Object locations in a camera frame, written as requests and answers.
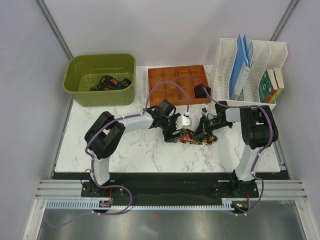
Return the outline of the colourful floral patterned tie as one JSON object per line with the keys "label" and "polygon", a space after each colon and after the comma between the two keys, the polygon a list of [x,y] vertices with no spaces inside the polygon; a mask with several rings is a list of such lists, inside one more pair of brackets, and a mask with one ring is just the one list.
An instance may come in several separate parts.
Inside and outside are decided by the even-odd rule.
{"label": "colourful floral patterned tie", "polygon": [[183,144],[210,146],[218,140],[215,135],[205,136],[201,139],[195,139],[193,138],[195,132],[187,128],[182,128],[180,132],[181,136],[179,138],[179,141]]}

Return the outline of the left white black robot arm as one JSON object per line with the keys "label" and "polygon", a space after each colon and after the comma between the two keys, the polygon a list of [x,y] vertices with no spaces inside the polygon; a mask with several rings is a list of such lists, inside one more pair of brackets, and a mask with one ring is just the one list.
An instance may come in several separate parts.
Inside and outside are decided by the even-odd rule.
{"label": "left white black robot arm", "polygon": [[176,112],[176,107],[163,100],[160,105],[145,108],[131,115],[114,116],[103,112],[84,136],[85,153],[91,157],[92,191],[99,197],[110,191],[110,157],[117,149],[123,135],[138,130],[160,128],[164,141],[175,143],[181,136],[180,129],[189,119]]}

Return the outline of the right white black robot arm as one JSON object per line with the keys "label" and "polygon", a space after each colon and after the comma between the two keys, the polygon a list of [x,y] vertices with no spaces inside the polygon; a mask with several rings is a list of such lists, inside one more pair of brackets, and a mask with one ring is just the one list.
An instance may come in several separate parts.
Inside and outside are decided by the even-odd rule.
{"label": "right white black robot arm", "polygon": [[268,105],[229,106],[226,101],[215,104],[216,116],[208,118],[205,112],[195,132],[190,135],[192,143],[209,143],[215,140],[213,131],[240,123],[245,144],[238,166],[229,180],[229,191],[235,197],[255,188],[256,170],[261,153],[279,137],[273,114]]}

